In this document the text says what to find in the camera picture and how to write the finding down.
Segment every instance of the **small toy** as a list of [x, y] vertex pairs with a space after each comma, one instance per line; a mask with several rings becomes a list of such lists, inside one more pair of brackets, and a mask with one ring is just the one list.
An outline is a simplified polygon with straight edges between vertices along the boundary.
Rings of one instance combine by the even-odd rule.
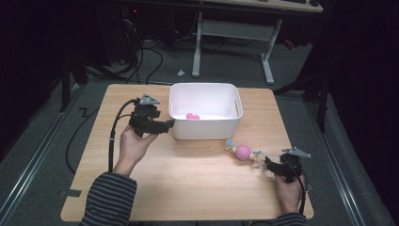
[[187, 115], [185, 115], [185, 117], [188, 120], [199, 120], [200, 119], [200, 116], [194, 115], [193, 113], [187, 113]]
[[264, 162], [264, 154], [262, 151], [253, 152], [248, 145], [245, 144], [235, 147], [231, 139], [226, 141], [225, 151], [235, 153], [235, 156], [241, 161], [252, 160], [259, 165], [262, 165]]

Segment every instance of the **wooden table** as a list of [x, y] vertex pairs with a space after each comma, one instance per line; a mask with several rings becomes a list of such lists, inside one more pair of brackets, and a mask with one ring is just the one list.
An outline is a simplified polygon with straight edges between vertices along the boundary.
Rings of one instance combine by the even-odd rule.
[[[161, 117], [168, 114], [169, 86], [111, 85], [108, 87], [71, 189], [81, 190], [79, 198], [68, 197], [61, 217], [80, 221], [85, 212], [88, 190], [94, 179], [107, 171], [109, 134], [120, 107], [144, 92], [159, 99]], [[270, 89], [238, 89], [244, 116], [232, 140], [262, 150], [279, 161], [281, 149], [291, 148], [279, 109]], [[134, 106], [126, 107], [130, 114]], [[117, 134], [129, 117], [122, 118]], [[119, 136], [115, 150], [119, 149]], [[240, 161], [224, 151], [226, 140], [177, 140], [162, 134], [136, 165], [131, 177], [138, 189], [131, 220], [244, 220], [271, 219], [281, 214], [273, 174]], [[115, 163], [119, 152], [115, 152]], [[304, 214], [313, 216], [309, 198]]]

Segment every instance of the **human hand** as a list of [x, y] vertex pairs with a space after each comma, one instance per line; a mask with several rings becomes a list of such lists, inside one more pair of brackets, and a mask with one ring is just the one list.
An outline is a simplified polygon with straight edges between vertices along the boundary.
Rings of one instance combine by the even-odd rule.
[[282, 208], [282, 214], [298, 213], [298, 205], [302, 198], [302, 187], [295, 178], [291, 183], [285, 183], [284, 179], [275, 174], [277, 182], [277, 195]]
[[157, 134], [139, 137], [135, 129], [127, 125], [120, 134], [120, 158], [113, 172], [130, 176], [135, 165], [144, 157], [148, 147], [157, 137]]

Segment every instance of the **black cable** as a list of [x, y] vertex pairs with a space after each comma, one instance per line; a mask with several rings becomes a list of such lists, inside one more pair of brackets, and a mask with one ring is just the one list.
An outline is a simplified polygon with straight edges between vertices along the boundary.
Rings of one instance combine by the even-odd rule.
[[143, 57], [144, 57], [144, 54], [143, 54], [143, 45], [142, 45], [142, 44], [141, 44], [140, 50], [141, 50], [141, 51], [140, 51], [140, 52], [141, 52], [140, 63], [138, 64], [138, 66], [136, 65], [136, 69], [135, 69], [135, 70], [130, 74], [130, 76], [126, 79], [125, 84], [129, 83], [130, 79], [132, 79], [133, 75], [135, 75], [135, 73], [136, 73], [137, 83], [138, 83], [138, 85], [140, 85], [140, 78], [139, 78], [139, 76], [138, 76], [138, 69], [141, 67], [141, 64], [143, 63]]
[[91, 114], [89, 114], [83, 121], [82, 123], [80, 123], [80, 125], [76, 128], [76, 130], [74, 131], [70, 141], [68, 142], [68, 146], [67, 146], [67, 150], [65, 152], [65, 160], [67, 162], [67, 166], [70, 169], [71, 173], [73, 173], [73, 175], [76, 173], [76, 171], [72, 168], [71, 164], [70, 164], [70, 160], [69, 160], [69, 151], [70, 151], [70, 147], [71, 144], [74, 140], [74, 138], [76, 137], [77, 133], [79, 132], [79, 130], [82, 128], [82, 126], [85, 124], [85, 122], [91, 118], [91, 116], [94, 115], [94, 113], [96, 113], [100, 108], [97, 107], [97, 109], [95, 109], [93, 112], [91, 112]]
[[121, 108], [120, 111], [117, 114], [117, 117], [114, 120], [114, 124], [112, 125], [111, 129], [111, 135], [109, 136], [109, 153], [108, 153], [108, 171], [112, 172], [112, 169], [114, 168], [114, 143], [115, 143], [115, 129], [117, 127], [118, 120], [122, 118], [120, 114], [122, 113], [123, 109], [131, 104], [134, 103], [135, 100], [130, 100], [126, 102]]
[[284, 161], [291, 169], [291, 171], [294, 173], [295, 178], [297, 179], [297, 181], [300, 184], [300, 187], [302, 188], [302, 199], [301, 199], [301, 203], [299, 206], [299, 214], [303, 214], [304, 208], [305, 208], [305, 200], [306, 200], [306, 190], [305, 187], [303, 186], [302, 180], [299, 178], [299, 176], [296, 174], [295, 170], [293, 169], [293, 167], [290, 165], [290, 163], [288, 161]]
[[161, 57], [161, 61], [159, 62], [158, 66], [147, 76], [146, 85], [149, 85], [150, 77], [152, 76], [153, 73], [156, 72], [156, 70], [159, 69], [159, 67], [161, 67], [162, 63], [164, 62], [164, 58], [163, 58], [162, 55], [161, 55], [158, 51], [156, 51], [156, 50], [152, 50], [152, 49], [145, 49], [145, 50], [153, 51], [153, 52], [155, 52], [156, 54], [158, 54], [158, 55]]

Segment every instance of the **pink object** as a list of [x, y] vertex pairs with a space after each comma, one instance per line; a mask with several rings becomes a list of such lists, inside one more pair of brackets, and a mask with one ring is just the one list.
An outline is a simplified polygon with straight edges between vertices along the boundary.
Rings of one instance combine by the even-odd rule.
[[247, 145], [239, 145], [235, 150], [235, 156], [241, 161], [249, 160], [251, 150]]
[[193, 115], [193, 113], [187, 113], [187, 115], [185, 115], [185, 117], [186, 117], [188, 120], [199, 120], [199, 119], [200, 119], [200, 116], [198, 116], [198, 115]]

